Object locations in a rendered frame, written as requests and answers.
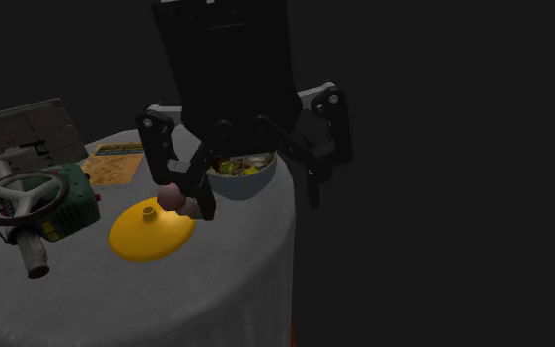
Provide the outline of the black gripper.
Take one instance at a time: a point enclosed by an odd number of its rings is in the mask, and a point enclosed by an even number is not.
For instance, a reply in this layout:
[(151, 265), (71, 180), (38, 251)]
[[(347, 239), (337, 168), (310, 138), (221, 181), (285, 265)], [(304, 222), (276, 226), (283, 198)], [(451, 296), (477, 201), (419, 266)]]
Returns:
[[(216, 201), (207, 171), (230, 139), (232, 123), (252, 119), (262, 145), (304, 166), (308, 202), (318, 208), (320, 186), (332, 179), (334, 167), (354, 157), (349, 103), (332, 81), (296, 91), (287, 0), (171, 0), (151, 10), (179, 91), (183, 125), (200, 139), (209, 132), (180, 172), (169, 167), (180, 163), (172, 140), (175, 122), (153, 110), (137, 115), (153, 182), (175, 183), (195, 199), (204, 220), (213, 220)], [(325, 142), (314, 143), (296, 128), (305, 111), (326, 124)]]

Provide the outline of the white bowl of food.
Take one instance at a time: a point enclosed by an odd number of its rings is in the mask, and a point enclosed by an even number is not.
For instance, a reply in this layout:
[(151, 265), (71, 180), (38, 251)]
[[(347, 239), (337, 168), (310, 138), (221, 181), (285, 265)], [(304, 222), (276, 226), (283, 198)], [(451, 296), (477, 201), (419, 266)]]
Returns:
[(275, 152), (218, 158), (207, 176), (215, 193), (231, 200), (247, 200), (269, 184), (276, 164)]

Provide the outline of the orange flat book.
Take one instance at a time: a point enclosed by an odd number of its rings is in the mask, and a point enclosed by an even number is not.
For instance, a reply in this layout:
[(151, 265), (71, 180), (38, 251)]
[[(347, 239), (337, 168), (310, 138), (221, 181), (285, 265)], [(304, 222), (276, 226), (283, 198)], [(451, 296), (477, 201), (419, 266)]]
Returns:
[(128, 184), (143, 158), (140, 142), (99, 144), (81, 169), (89, 175), (91, 186)]

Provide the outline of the yellow round lid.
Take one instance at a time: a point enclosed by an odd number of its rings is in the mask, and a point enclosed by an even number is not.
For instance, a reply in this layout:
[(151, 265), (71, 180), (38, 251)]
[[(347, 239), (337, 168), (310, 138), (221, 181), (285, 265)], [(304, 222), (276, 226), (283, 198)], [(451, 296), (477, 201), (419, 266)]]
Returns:
[(190, 239), (195, 226), (195, 220), (164, 210), (153, 197), (129, 207), (115, 220), (109, 232), (109, 246), (128, 261), (156, 261), (178, 251)]

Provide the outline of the round table with grey cloth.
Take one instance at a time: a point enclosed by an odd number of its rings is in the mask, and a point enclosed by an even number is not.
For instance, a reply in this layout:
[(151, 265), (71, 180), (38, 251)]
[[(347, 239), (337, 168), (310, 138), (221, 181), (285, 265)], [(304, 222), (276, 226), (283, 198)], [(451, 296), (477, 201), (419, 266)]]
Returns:
[(157, 191), (146, 164), (100, 187), (99, 220), (49, 244), (39, 279), (0, 239), (0, 347), (290, 347), (296, 208), (285, 163), (252, 198), (219, 197), (214, 219), (170, 256), (118, 257), (112, 224)]

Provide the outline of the green drill press with wheel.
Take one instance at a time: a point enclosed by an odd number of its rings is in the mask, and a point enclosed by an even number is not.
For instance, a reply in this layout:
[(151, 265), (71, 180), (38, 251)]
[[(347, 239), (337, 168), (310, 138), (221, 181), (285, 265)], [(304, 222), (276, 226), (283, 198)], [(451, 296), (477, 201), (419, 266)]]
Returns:
[(60, 99), (0, 110), (0, 237), (18, 247), (28, 276), (49, 271), (55, 243), (100, 217), (80, 166), (88, 152)]

